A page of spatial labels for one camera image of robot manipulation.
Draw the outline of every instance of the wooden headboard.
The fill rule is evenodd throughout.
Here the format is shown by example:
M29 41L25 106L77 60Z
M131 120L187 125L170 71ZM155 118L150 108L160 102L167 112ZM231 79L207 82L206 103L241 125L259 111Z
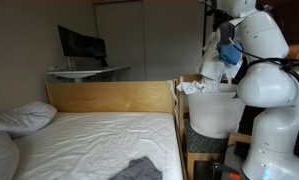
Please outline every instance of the wooden headboard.
M59 112L173 113L175 105L167 81L50 83L45 87L49 103Z

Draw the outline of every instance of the white laundry basket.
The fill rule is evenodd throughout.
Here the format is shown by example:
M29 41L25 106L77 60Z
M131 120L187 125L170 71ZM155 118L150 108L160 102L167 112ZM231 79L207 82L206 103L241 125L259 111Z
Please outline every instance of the white laundry basket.
M237 132L245 104L236 95L237 85L220 84L219 93L195 92L188 96L190 125L199 134L224 139Z

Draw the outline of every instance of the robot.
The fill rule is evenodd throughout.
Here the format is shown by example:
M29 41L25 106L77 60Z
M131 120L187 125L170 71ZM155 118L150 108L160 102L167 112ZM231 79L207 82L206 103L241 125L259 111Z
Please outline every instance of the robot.
M299 71L284 60L288 45L270 14L256 0L199 0L234 19L217 29L220 45L241 43L248 71L238 84L246 105L266 108L254 121L252 140L242 170L251 180L298 179L294 147L299 132Z

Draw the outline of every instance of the white mattress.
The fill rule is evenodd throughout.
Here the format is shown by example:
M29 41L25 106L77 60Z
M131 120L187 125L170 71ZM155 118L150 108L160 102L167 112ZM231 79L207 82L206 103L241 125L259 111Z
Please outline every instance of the white mattress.
M15 140L14 179L106 180L147 156L164 180L182 179L173 117L167 113L57 113Z

